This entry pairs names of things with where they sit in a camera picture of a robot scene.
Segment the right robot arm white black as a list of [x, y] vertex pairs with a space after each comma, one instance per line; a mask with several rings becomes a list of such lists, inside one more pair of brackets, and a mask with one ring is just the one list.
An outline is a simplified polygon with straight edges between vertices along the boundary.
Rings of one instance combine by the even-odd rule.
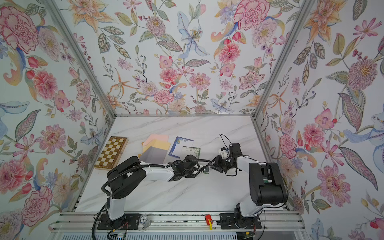
[[231, 169], [235, 173], [241, 171], [248, 174], [249, 182], [246, 186], [249, 193], [234, 209], [237, 218], [251, 218], [265, 208], [278, 209], [288, 202], [288, 191], [279, 166], [244, 155], [240, 144], [222, 148], [212, 160], [211, 168], [226, 175]]

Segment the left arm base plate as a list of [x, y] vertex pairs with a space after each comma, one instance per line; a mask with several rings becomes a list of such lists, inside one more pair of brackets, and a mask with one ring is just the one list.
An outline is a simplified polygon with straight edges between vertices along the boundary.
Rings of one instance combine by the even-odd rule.
[[123, 217], [110, 220], [109, 215], [104, 213], [100, 216], [97, 230], [138, 230], [141, 214], [124, 214]]

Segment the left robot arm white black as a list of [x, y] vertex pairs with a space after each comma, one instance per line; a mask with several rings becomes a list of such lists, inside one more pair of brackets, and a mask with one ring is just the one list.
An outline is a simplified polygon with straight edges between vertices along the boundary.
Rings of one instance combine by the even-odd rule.
[[149, 164], [133, 156], [107, 173], [107, 181], [101, 187], [107, 195], [105, 210], [109, 221], [122, 218], [125, 214], [126, 197], [144, 181], [174, 182], [183, 178], [193, 179], [209, 168], [213, 160], [197, 159], [188, 155], [184, 160], [173, 163]]

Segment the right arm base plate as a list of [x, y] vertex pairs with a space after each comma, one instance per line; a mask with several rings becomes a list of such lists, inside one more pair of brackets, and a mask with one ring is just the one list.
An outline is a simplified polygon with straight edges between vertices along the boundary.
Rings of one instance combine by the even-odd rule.
[[217, 224], [222, 230], [260, 230], [262, 229], [259, 217], [242, 217], [234, 213], [221, 213]]

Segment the green floral letter paper top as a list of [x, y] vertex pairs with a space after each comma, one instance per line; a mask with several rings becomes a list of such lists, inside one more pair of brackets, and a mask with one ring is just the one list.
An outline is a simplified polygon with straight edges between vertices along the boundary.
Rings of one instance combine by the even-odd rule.
[[205, 168], [205, 169], [202, 170], [203, 174], [209, 174], [209, 172], [210, 172], [209, 168]]

